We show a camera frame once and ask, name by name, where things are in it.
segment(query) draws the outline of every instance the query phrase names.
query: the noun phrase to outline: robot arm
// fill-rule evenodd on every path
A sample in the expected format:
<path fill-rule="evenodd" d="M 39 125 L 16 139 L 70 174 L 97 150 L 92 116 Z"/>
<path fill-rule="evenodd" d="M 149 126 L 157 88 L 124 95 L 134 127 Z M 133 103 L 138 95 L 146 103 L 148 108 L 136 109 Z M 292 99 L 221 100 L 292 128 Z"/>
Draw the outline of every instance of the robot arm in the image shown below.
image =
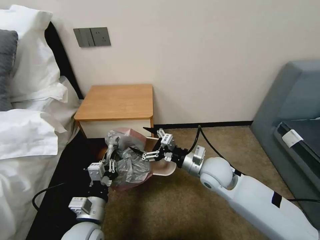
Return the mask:
<path fill-rule="evenodd" d="M 145 160 L 159 161 L 164 158 L 168 162 L 175 162 L 178 168 L 200 178 L 208 190 L 223 197 L 239 215 L 270 239 L 320 240 L 319 231 L 309 223 L 303 212 L 263 183 L 237 171 L 221 157 L 211 157 L 204 161 L 205 148 L 202 146 L 197 145 L 192 153 L 176 146 L 172 134 L 166 134 L 162 129 L 145 129 L 159 136 L 152 152 L 145 153 L 132 148 Z M 63 236 L 63 240 L 103 239 L 98 224 L 103 221 L 108 191 L 102 178 L 111 174 L 114 167 L 108 173 L 101 162 L 90 166 L 91 187 L 96 190 L 91 190 L 91 197 L 73 198 L 69 205 L 77 214 L 77 219 L 85 222 L 73 226 Z"/>
<path fill-rule="evenodd" d="M 157 134 L 163 138 L 161 148 L 172 152 L 172 157 L 165 157 L 166 161 L 174 161 L 177 167 L 199 177 L 208 190 L 223 197 L 239 215 L 270 239 L 320 239 L 319 231 L 296 205 L 263 183 L 237 171 L 221 157 L 204 160 L 205 148 L 199 145 L 194 153 L 181 156 L 186 149 L 179 149 L 173 144 L 171 134 L 165 134 L 162 129 Z"/>

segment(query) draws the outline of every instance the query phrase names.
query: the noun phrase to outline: white nightstand drawer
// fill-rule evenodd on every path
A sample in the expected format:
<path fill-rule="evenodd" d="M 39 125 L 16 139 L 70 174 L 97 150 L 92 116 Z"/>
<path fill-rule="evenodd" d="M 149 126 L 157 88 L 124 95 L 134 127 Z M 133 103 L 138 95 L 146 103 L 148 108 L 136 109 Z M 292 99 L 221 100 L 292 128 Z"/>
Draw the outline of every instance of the white nightstand drawer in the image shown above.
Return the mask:
<path fill-rule="evenodd" d="M 128 127 L 150 137 L 151 133 L 144 130 L 143 127 L 151 127 L 150 119 L 141 120 L 117 120 L 117 121 L 80 121 L 82 130 L 87 138 L 104 138 L 107 133 L 118 127 Z"/>

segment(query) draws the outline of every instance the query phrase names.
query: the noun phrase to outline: cable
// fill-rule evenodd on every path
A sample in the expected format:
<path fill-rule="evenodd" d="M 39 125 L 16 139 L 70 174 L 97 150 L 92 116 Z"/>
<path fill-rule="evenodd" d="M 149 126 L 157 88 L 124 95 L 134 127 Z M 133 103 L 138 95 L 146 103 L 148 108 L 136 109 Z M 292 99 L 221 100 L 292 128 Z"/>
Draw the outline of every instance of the cable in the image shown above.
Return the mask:
<path fill-rule="evenodd" d="M 212 146 L 212 144 L 209 142 L 209 140 L 207 139 L 206 135 L 204 135 L 204 132 L 202 131 L 202 128 L 200 127 L 200 132 L 204 138 L 204 140 L 206 140 L 207 144 L 219 155 L 219 157 L 225 159 L 219 152 L 217 149 L 214 148 L 214 146 Z"/>
<path fill-rule="evenodd" d="M 194 149 L 194 147 L 196 146 L 196 143 L 197 143 L 198 138 L 199 138 L 200 131 L 201 131 L 201 126 L 199 125 L 199 126 L 198 126 L 198 131 L 197 131 L 196 138 L 194 139 L 193 145 L 192 145 L 191 148 L 188 150 L 187 154 L 191 153 L 191 151 L 192 151 L 192 150 Z"/>
<path fill-rule="evenodd" d="M 316 202 L 320 203 L 320 200 L 317 199 L 309 199 L 309 198 L 293 198 L 293 199 L 287 199 L 289 202 Z"/>
<path fill-rule="evenodd" d="M 61 186 L 61 185 L 63 185 L 63 184 L 65 184 L 65 183 L 60 183 L 60 184 L 58 184 L 58 185 L 54 185 L 54 186 L 52 186 L 52 187 L 48 187 L 48 188 L 46 188 L 46 189 L 41 190 L 41 191 L 38 192 L 36 195 L 34 195 L 34 197 L 33 197 L 33 199 L 32 199 L 32 205 L 33 205 L 33 207 L 34 207 L 37 211 L 39 211 L 40 208 L 36 205 L 36 202 L 35 202 L 37 196 L 39 196 L 41 193 L 43 193 L 43 192 L 45 192 L 45 191 L 47 191 L 47 190 L 49 190 L 49 189 L 51 189 L 51 188 L 55 188 L 55 187 Z"/>

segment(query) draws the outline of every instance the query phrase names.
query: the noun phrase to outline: black baseboard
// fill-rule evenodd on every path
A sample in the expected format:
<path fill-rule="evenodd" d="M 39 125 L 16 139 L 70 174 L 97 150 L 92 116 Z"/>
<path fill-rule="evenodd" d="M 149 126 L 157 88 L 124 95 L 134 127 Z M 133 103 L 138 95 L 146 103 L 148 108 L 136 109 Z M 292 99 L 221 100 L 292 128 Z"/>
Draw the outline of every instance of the black baseboard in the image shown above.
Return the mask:
<path fill-rule="evenodd" d="M 175 128 L 197 128 L 201 127 L 227 127 L 227 126 L 250 126 L 253 121 L 236 122 L 213 122 L 213 123 L 176 123 L 176 124 L 155 124 L 154 128 L 175 129 Z"/>

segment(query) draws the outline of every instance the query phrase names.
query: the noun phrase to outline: gray sofa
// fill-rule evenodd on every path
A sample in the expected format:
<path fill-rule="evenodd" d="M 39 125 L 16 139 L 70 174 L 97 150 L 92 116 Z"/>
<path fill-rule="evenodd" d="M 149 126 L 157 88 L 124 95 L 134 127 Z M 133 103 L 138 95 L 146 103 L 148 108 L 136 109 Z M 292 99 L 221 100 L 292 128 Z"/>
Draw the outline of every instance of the gray sofa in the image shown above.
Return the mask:
<path fill-rule="evenodd" d="M 295 198 L 320 199 L 320 120 L 313 120 L 317 117 L 320 60 L 287 63 L 261 104 L 251 130 Z M 303 140 L 288 147 L 282 136 L 291 129 Z M 320 203 L 299 204 L 320 229 Z"/>

